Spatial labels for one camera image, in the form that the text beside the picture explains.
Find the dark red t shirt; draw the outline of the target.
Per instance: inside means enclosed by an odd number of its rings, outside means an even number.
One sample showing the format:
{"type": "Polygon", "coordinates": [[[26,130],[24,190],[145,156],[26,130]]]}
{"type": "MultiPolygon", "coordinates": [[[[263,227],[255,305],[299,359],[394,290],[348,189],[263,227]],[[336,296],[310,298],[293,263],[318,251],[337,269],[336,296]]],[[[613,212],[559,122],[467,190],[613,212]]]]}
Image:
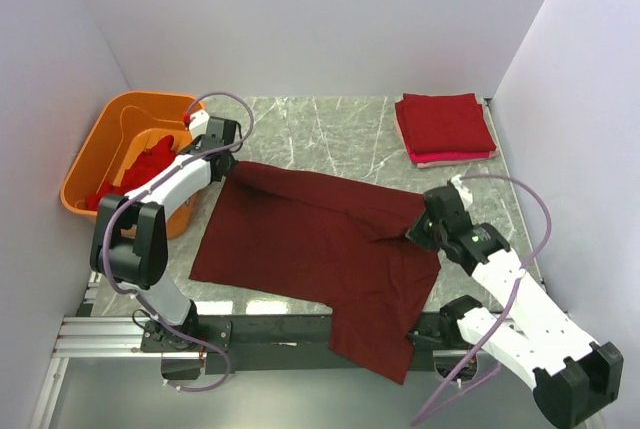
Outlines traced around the dark red t shirt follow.
{"type": "Polygon", "coordinates": [[[436,254],[406,236],[422,210],[416,193],[242,161],[190,276],[328,306],[330,348],[402,383],[408,333],[440,271],[436,254]]]}

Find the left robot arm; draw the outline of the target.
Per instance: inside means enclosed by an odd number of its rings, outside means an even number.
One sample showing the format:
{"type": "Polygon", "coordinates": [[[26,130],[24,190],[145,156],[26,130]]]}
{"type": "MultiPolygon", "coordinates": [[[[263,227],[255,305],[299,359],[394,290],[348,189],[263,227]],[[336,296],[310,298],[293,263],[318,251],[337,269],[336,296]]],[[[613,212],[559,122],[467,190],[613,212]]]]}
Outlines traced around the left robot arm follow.
{"type": "Polygon", "coordinates": [[[118,290],[143,303],[173,327],[197,323],[192,301],[168,273],[167,221],[197,192],[236,165],[230,145],[241,134],[237,121],[192,118],[192,142],[149,182],[124,195],[108,194],[98,206],[91,269],[110,275],[118,290]]]}

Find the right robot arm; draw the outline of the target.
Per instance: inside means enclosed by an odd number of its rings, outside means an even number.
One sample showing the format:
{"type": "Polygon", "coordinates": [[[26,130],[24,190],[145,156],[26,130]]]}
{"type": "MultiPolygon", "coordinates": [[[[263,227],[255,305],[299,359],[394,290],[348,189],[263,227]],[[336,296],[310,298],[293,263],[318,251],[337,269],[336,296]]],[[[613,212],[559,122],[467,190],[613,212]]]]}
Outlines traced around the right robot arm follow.
{"type": "Polygon", "coordinates": [[[470,191],[448,181],[424,193],[425,210],[409,229],[419,247],[443,252],[502,306],[496,315],[472,296],[441,307],[435,329],[414,331],[427,342],[485,351],[531,390],[545,419],[575,428],[619,395],[624,358],[611,342],[581,329],[533,279],[507,239],[491,224],[473,223],[470,191]]]}

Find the bright red shirt in basket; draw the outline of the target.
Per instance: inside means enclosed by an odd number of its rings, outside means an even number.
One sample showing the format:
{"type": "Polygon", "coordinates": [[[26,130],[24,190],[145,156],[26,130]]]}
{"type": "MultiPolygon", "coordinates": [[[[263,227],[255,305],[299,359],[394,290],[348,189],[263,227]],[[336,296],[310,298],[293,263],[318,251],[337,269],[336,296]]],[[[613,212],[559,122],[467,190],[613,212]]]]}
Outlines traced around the bright red shirt in basket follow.
{"type": "Polygon", "coordinates": [[[176,157],[172,149],[175,138],[167,135],[153,147],[142,151],[129,169],[124,171],[119,185],[104,181],[99,189],[85,199],[88,210],[97,211],[101,199],[108,194],[125,195],[151,181],[171,165],[176,157]]]}

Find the orange plastic basket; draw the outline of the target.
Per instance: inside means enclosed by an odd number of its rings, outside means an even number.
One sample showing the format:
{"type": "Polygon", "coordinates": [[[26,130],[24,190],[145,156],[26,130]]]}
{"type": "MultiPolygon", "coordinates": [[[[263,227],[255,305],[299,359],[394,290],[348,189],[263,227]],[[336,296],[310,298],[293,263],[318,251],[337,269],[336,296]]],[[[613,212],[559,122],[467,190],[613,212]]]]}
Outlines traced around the orange plastic basket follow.
{"type": "Polygon", "coordinates": [[[96,212],[86,199],[104,182],[121,179],[137,157],[163,137],[172,136],[172,151],[186,147],[192,137],[183,117],[195,100],[191,95],[130,91],[116,96],[102,110],[76,156],[60,190],[63,206],[94,221],[96,212]]]}

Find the folded dark red shirt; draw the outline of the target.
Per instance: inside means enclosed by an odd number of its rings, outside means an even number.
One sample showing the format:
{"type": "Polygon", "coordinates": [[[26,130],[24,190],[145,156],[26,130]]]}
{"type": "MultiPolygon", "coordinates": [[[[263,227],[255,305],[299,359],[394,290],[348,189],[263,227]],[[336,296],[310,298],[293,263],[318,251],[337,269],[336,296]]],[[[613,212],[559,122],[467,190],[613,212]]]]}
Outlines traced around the folded dark red shirt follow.
{"type": "Polygon", "coordinates": [[[483,107],[473,93],[445,96],[405,93],[395,109],[402,137],[413,154],[496,150],[483,107]]]}

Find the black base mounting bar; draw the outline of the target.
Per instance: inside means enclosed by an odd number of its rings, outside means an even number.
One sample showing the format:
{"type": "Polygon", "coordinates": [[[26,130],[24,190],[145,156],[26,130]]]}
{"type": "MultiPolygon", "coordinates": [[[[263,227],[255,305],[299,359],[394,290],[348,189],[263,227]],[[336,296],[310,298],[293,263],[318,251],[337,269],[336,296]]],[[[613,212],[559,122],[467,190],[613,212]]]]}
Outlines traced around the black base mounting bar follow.
{"type": "MultiPolygon", "coordinates": [[[[355,369],[359,365],[329,348],[329,315],[202,315],[195,336],[230,356],[232,372],[355,369]]],[[[471,346],[444,334],[436,312],[421,315],[408,334],[414,351],[409,369],[444,376],[471,346]]],[[[163,358],[171,380],[200,373],[223,374],[224,358],[199,344],[174,337],[153,320],[145,323],[140,352],[163,358]]]]}

